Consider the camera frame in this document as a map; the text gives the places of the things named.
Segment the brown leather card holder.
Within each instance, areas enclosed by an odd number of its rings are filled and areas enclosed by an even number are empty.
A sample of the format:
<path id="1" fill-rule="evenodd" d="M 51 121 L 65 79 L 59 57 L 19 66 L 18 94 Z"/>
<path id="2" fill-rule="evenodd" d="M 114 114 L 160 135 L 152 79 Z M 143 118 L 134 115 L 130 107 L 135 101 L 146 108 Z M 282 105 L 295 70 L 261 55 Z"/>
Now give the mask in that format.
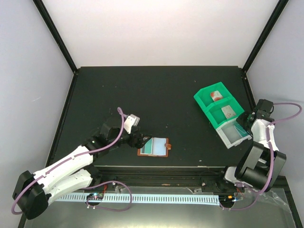
<path id="1" fill-rule="evenodd" d="M 169 150 L 171 150 L 171 144 L 169 143 L 169 139 L 156 137 L 153 137 L 151 139 L 153 139 L 152 155 L 140 154 L 140 149 L 137 150 L 137 155 L 146 157 L 168 157 Z"/>

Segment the teal VIP credit card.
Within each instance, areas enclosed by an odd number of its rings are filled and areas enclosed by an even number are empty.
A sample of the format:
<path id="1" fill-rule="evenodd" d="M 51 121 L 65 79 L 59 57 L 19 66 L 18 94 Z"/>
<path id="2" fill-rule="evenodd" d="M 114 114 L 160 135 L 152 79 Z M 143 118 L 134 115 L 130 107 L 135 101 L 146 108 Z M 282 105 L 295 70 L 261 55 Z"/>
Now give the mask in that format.
<path id="1" fill-rule="evenodd" d="M 247 137 L 248 133 L 246 130 L 244 130 L 244 128 L 238 124 L 237 122 L 234 123 L 234 128 L 236 129 L 236 131 L 239 133 L 239 135 L 243 138 L 243 137 Z"/>

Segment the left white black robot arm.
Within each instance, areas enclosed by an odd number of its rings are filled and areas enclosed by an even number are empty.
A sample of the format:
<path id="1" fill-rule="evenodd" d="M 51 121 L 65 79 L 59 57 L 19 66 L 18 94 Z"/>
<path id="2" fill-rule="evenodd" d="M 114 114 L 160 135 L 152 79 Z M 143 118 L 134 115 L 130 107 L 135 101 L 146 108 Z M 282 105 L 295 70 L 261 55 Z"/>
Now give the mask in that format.
<path id="1" fill-rule="evenodd" d="M 96 159 L 126 144 L 141 149 L 152 139 L 137 125 L 139 118 L 122 115 L 109 118 L 71 153 L 39 171 L 24 171 L 18 177 L 12 194 L 11 213 L 27 219 L 41 215 L 49 205 L 75 190 L 96 190 L 102 184 Z"/>

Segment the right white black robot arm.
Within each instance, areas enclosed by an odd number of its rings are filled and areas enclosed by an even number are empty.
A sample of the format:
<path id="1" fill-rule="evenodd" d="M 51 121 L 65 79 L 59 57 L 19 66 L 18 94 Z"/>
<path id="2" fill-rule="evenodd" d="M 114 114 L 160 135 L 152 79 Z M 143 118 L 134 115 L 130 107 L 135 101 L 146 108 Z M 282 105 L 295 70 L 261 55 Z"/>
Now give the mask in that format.
<path id="1" fill-rule="evenodd" d="M 220 191 L 235 186 L 250 186 L 269 191 L 285 162 L 286 155 L 275 144 L 274 119 L 270 117 L 274 103 L 260 99 L 252 112 L 244 112 L 236 122 L 252 136 L 253 141 L 236 167 L 227 167 L 225 175 L 216 179 Z"/>

